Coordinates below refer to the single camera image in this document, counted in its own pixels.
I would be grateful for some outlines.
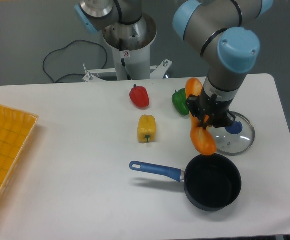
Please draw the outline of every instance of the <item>metal bracket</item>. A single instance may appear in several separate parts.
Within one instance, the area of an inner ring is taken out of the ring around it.
[[[150,66],[150,79],[163,79],[166,72],[172,65],[172,61],[165,59],[159,66]],[[82,78],[86,83],[103,82],[105,79],[115,80],[116,70],[114,68],[86,70],[84,65],[85,76]]]

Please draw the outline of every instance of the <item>saucepan handle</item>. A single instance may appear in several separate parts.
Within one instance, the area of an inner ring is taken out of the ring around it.
[[[131,161],[129,163],[129,168],[134,171],[149,173],[149,174],[157,174],[166,177],[170,177],[175,181],[180,181],[181,170],[168,166],[160,166],[155,164],[148,164],[140,161]]]

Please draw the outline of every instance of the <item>bell pepper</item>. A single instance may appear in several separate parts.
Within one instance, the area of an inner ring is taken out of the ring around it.
[[[140,108],[144,109],[149,106],[149,97],[146,88],[143,86],[136,86],[130,90],[129,97],[132,103]]]
[[[199,96],[203,85],[197,78],[190,78],[185,87],[186,97],[189,95]],[[208,121],[208,116],[205,117],[204,122]],[[200,152],[202,155],[212,155],[217,151],[216,143],[212,137],[212,135],[208,132],[208,130],[203,129],[202,127],[198,127],[197,118],[193,117],[190,113],[191,120],[191,131],[190,131],[190,139],[193,143],[195,149]]]
[[[174,104],[176,110],[183,116],[189,114],[188,107],[186,105],[186,92],[185,89],[181,89],[179,91],[175,90],[175,93],[171,97],[171,101]]]
[[[140,143],[153,142],[156,137],[156,122],[152,115],[142,115],[139,118],[137,139]]]

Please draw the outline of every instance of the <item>black saucepan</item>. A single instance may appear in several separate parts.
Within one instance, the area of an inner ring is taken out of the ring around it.
[[[129,168],[184,182],[189,201],[208,212],[218,211],[230,205],[241,190],[241,177],[237,167],[219,154],[199,155],[189,162],[185,171],[138,161],[130,162]]]

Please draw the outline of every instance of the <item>red bell pepper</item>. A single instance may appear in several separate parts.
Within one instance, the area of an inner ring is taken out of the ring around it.
[[[129,97],[133,104],[140,109],[144,109],[149,106],[147,90],[143,86],[134,85],[129,92]]]

